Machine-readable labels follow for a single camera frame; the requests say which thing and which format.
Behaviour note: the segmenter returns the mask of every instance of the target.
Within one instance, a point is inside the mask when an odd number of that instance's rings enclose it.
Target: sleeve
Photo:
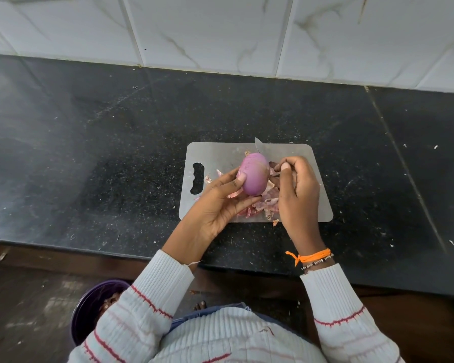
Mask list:
[[[149,361],[194,276],[162,250],[99,319],[69,362]]]
[[[404,361],[398,346],[377,328],[339,264],[310,271],[301,280],[328,361]]]

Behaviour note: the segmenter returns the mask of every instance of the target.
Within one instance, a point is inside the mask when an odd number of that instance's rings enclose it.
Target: onion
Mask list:
[[[247,176],[242,186],[244,192],[250,196],[259,196],[266,190],[271,168],[262,154],[252,153],[242,161],[237,177],[241,173]]]

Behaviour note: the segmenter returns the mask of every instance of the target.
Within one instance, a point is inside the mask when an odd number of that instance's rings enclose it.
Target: wall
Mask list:
[[[0,1],[0,54],[454,91],[454,0]]]

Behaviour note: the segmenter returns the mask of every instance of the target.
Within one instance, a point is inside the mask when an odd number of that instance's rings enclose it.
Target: knife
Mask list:
[[[258,151],[260,154],[264,155],[264,157],[266,157],[266,159],[267,159],[267,156],[266,156],[266,154],[267,154],[267,153],[266,153],[266,148],[265,148],[264,144],[262,143],[262,141],[260,141],[258,138],[255,137],[255,138],[254,138],[254,144],[256,145],[257,151]]]

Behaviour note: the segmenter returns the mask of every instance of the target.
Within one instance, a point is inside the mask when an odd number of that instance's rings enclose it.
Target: person's right hand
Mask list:
[[[296,171],[293,184],[292,168]],[[281,171],[279,215],[282,224],[301,256],[326,249],[318,228],[320,184],[304,157],[283,158],[274,168]]]

